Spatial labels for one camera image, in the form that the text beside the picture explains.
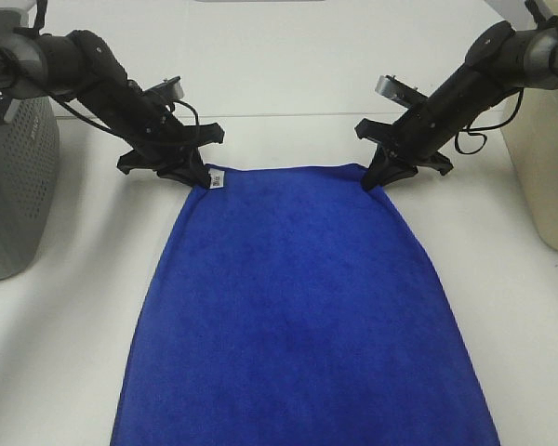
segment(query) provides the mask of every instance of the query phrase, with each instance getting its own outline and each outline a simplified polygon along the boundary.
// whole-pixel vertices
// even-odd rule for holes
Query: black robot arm
[[[10,20],[0,11],[0,98],[51,96],[60,103],[76,98],[132,147],[118,162],[122,172],[146,168],[208,188],[210,175],[198,148],[221,143],[224,132],[198,120],[184,125],[172,114],[176,103],[186,105],[179,77],[143,91],[94,33],[40,35],[47,2],[38,6],[39,19],[29,29],[18,27],[16,14]]]
[[[494,25],[428,98],[391,77],[384,80],[384,96],[409,110],[392,125],[364,119],[356,127],[359,138],[378,144],[362,181],[365,190],[412,177],[418,166],[446,175],[453,165],[438,150],[482,112],[523,88],[557,89],[558,18],[538,18],[538,28],[526,32],[507,21]]]

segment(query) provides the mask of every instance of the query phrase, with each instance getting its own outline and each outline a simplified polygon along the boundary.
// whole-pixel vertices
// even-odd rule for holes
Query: towel tag
[[[223,187],[223,181],[225,180],[225,172],[222,170],[210,169],[208,174],[211,176],[210,189],[221,189]]]

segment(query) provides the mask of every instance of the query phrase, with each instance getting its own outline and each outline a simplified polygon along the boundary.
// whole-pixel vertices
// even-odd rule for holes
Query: perforated panel
[[[29,219],[41,214],[58,160],[58,140],[50,126],[42,125],[50,113],[45,99],[23,101],[2,146],[5,190]]]

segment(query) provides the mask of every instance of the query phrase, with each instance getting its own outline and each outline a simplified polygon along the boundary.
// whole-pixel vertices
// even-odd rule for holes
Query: gray device
[[[27,26],[23,8],[0,9],[0,35]],[[0,93],[0,280],[35,256],[52,201],[60,134],[47,98]]]

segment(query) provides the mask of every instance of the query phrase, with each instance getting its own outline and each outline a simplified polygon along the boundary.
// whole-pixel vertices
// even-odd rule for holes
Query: cable
[[[157,146],[157,147],[176,147],[177,148],[178,146],[189,146],[189,145],[196,144],[198,142],[198,138],[200,136],[200,122],[199,122],[199,118],[198,118],[198,113],[197,113],[196,109],[192,105],[190,105],[188,102],[184,102],[182,100],[175,101],[178,104],[182,105],[183,107],[186,107],[194,115],[195,136],[193,138],[191,138],[189,141],[163,142],[163,141],[151,141],[149,139],[134,138],[134,137],[130,137],[130,136],[125,136],[125,135],[122,135],[120,133],[115,132],[114,130],[112,130],[110,127],[108,127],[106,125],[100,125],[100,124],[92,121],[91,119],[87,118],[86,116],[81,114],[79,111],[75,110],[73,107],[68,105],[61,98],[59,98],[55,93],[50,91],[42,83],[40,83],[39,81],[34,79],[30,74],[28,74],[20,66],[20,64],[16,60],[12,59],[6,53],[6,51],[1,46],[0,46],[0,58],[4,61],[4,63],[8,66],[8,68],[10,68],[17,76],[23,77],[28,82],[30,82],[33,86],[38,88],[41,92],[43,92],[44,94],[46,94],[50,98],[54,99],[64,110],[66,110],[72,116],[78,118],[79,120],[81,120],[82,122],[84,122],[88,125],[91,125],[94,128],[97,128],[98,130],[100,130],[102,132],[105,132],[109,135],[112,135],[113,137],[123,139],[126,142],[135,142],[135,143],[139,143],[139,144],[150,144],[150,145],[154,145],[154,146]]]
[[[461,155],[474,155],[474,154],[480,152],[485,147],[485,144],[487,143],[487,135],[484,135],[483,133],[478,133],[478,132],[485,132],[485,131],[488,131],[488,130],[497,130],[499,128],[504,127],[505,125],[510,124],[512,122],[512,120],[514,120],[514,118],[516,118],[517,114],[519,114],[519,110],[521,110],[521,104],[523,104],[524,94],[525,94],[525,91],[521,88],[521,90],[519,91],[519,97],[517,98],[517,104],[514,107],[514,111],[512,112],[509,119],[507,119],[503,123],[496,124],[496,125],[490,125],[490,126],[486,126],[486,127],[472,127],[473,122],[471,122],[465,128],[463,128],[460,132],[458,132],[455,135],[455,151],[457,151],[457,153],[460,153]],[[482,137],[483,141],[482,141],[482,145],[480,146],[480,148],[477,149],[476,151],[463,151],[460,147],[460,144],[459,144],[459,135],[460,135],[461,132],[466,133],[470,137]]]

